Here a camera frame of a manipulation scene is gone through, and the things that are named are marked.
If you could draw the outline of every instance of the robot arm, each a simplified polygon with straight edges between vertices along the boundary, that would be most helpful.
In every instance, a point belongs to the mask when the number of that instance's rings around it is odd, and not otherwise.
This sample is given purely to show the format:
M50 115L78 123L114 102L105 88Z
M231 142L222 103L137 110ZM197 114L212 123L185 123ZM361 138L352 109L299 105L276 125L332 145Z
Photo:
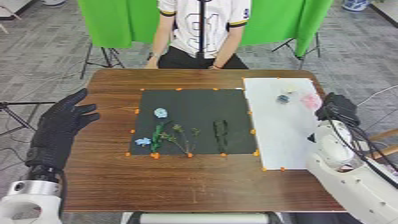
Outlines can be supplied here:
M361 151L354 136L359 125L356 105L343 96L329 95L316 115L322 123L308 170L357 220L364 224L395 224L398 177Z
M7 196L0 201L2 224L61 224L66 202L64 167L78 131L100 119L91 113L96 105L77 106L87 96L80 90L53 105L41 116L39 128L32 139L25 165L30 167L27 179L13 183ZM34 219L14 220L18 213L37 209Z

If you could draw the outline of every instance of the green backdrop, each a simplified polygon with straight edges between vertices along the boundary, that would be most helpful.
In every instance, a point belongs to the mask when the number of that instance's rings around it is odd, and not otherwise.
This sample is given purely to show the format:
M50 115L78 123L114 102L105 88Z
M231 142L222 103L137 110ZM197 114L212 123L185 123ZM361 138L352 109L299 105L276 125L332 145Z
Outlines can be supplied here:
M153 42L160 16L157 0L78 0L78 5L94 46L130 48L133 41ZM295 54L300 57L331 5L332 0L252 0L242 45L295 38Z

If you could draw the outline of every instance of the black glove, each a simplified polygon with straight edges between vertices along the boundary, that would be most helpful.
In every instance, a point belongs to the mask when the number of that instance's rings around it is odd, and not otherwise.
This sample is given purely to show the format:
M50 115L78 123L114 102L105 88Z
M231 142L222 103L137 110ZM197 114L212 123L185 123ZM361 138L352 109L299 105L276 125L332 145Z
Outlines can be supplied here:
M25 165L45 165L59 170L66 167L71 154L71 145L78 131L100 114L87 114L96 110L96 105L77 106L87 96L87 89L82 89L53 105L41 116L39 128L34 135Z
M359 126L361 121L357 118L357 105L347 99L343 95L331 93L324 100L324 105L316 111L318 120L341 120L345 124Z

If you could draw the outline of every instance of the black mat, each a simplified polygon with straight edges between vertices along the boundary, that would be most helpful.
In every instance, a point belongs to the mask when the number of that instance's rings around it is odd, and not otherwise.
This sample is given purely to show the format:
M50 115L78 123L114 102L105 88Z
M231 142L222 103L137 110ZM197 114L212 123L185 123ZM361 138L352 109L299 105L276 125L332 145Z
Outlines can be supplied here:
M164 108L167 119L158 119L155 110ZM228 154L251 154L256 151L256 140L251 134L252 125L249 117L247 100L242 90L148 90L142 93L141 113L135 122L135 134L132 139L132 154L148 155L151 146L137 146L135 140L153 138L155 127L160 122L172 121L165 126L165 132L172 131L172 125L180 124L185 135L194 143L192 128L201 129L194 154L219 154L213 122L228 121ZM158 150L162 155L183 154L176 145L164 141Z

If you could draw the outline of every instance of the white shirt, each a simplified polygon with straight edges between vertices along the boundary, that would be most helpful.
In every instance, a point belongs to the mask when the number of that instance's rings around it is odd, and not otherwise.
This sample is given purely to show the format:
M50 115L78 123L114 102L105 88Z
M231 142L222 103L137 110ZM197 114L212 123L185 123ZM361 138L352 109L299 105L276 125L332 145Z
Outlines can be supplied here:
M247 24L252 0L206 0L204 58L217 57L228 38L228 29ZM192 57L199 51L199 0L158 0L164 16L176 16L171 46Z

